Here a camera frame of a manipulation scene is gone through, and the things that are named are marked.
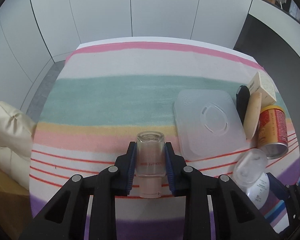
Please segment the white round cream jar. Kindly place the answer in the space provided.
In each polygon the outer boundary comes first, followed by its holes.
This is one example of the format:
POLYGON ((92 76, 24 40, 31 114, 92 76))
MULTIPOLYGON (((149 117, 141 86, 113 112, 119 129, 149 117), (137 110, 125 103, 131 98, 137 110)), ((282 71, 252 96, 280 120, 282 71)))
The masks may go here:
POLYGON ((249 197, 251 202, 257 207, 257 209, 261 209, 266 203, 270 186, 269 186, 269 178, 266 173, 262 173, 260 178, 258 178, 255 183, 245 190, 246 195, 249 197))

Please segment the clear oval plastic case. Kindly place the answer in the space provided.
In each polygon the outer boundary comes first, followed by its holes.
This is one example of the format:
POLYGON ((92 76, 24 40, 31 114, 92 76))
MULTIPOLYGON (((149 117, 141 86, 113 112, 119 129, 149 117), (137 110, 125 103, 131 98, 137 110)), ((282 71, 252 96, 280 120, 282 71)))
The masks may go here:
POLYGON ((245 151, 236 163, 232 177, 241 188, 253 185, 264 172, 268 159, 266 154, 257 148, 245 151))

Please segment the red yellow tin can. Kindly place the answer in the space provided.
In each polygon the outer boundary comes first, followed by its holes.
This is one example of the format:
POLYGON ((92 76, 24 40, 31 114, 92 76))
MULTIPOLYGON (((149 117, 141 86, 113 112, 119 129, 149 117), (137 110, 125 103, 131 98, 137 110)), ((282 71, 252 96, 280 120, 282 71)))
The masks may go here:
POLYGON ((281 107, 270 105, 261 109, 257 148, 269 160, 281 158, 288 152, 286 115, 281 107))

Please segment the beige round powder puff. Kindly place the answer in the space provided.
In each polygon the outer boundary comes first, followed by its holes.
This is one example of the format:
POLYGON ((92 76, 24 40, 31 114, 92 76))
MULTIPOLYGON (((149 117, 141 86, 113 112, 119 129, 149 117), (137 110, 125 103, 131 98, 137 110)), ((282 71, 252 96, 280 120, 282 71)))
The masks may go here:
POLYGON ((262 94, 260 92, 253 92, 250 95, 245 118, 243 122, 243 128, 247 140, 251 140, 255 135, 262 103, 262 94))

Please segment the small glass foundation bottle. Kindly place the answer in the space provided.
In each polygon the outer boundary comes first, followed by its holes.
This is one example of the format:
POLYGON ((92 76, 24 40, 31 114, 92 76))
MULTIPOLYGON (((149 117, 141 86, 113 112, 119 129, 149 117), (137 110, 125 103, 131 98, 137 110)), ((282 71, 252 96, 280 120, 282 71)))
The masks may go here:
POLYGON ((162 179, 166 175, 165 136, 161 132, 145 131, 136 137, 136 176, 139 196, 161 197, 162 179))

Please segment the translucent square plastic lid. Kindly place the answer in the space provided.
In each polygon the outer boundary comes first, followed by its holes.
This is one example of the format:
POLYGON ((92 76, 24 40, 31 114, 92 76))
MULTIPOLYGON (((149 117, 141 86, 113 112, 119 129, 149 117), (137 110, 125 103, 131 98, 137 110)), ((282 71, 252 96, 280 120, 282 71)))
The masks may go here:
POLYGON ((235 104, 223 90, 182 90, 174 102, 174 118, 186 160, 231 153, 246 143, 235 104))

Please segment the black round puff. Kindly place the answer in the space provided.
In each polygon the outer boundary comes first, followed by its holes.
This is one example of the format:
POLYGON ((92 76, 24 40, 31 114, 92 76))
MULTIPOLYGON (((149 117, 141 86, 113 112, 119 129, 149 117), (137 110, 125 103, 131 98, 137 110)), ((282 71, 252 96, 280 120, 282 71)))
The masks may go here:
POLYGON ((245 114, 247 112, 249 99, 249 88, 247 86, 241 85, 236 93, 236 109, 242 124, 244 122, 245 114))

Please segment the cream cardboard cosmetic box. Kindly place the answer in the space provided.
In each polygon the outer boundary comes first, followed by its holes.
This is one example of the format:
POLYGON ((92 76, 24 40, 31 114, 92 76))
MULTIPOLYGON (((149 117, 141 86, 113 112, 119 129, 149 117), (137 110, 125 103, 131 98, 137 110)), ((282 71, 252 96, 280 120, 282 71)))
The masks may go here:
POLYGON ((276 103, 275 88, 271 78, 264 72, 257 72, 250 80, 247 87, 249 92, 261 93, 261 107, 267 107, 276 103))

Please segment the brown cardboard box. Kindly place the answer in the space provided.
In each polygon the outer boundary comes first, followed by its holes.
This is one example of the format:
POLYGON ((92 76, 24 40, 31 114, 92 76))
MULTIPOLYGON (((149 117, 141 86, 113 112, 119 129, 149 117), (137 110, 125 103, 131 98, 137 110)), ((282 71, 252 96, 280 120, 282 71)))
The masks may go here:
POLYGON ((32 220, 29 191, 0 169, 0 226, 10 239, 18 239, 32 220))

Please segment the cream padded chair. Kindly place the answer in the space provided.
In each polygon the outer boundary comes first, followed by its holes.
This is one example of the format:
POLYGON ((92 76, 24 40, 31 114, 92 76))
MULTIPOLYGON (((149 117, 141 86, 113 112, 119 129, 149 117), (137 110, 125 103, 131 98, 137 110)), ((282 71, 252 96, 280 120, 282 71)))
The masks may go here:
POLYGON ((25 113, 0 101, 0 169, 27 190, 36 126, 25 113))

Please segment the striped colourful cloth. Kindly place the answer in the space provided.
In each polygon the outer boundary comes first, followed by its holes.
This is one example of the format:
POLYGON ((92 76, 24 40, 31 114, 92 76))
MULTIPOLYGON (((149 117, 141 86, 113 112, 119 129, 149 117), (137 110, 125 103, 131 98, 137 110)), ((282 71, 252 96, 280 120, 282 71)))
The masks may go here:
MULTIPOLYGON (((98 174, 126 153, 139 132, 164 133, 180 154, 173 105, 184 89, 227 92, 266 71, 249 55, 203 42, 173 38, 122 38, 80 45, 66 59, 40 115, 31 153, 30 203, 35 217, 74 174, 98 174)), ((289 150, 270 160, 283 184, 300 183, 300 152, 285 110, 289 150)), ((203 174, 230 175, 253 141, 227 146, 217 156, 187 163, 203 174)), ((185 198, 174 198, 167 180, 162 197, 142 199, 138 179, 131 195, 116 198, 117 239, 182 239, 185 198)))

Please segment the white curved counter shelf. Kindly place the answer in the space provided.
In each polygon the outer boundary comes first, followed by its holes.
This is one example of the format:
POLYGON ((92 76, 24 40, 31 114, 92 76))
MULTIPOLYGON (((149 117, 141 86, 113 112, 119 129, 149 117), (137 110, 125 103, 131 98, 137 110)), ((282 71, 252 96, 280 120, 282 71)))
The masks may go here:
POLYGON ((297 20, 264 0, 252 0, 249 15, 279 35, 300 57, 300 23, 297 20))

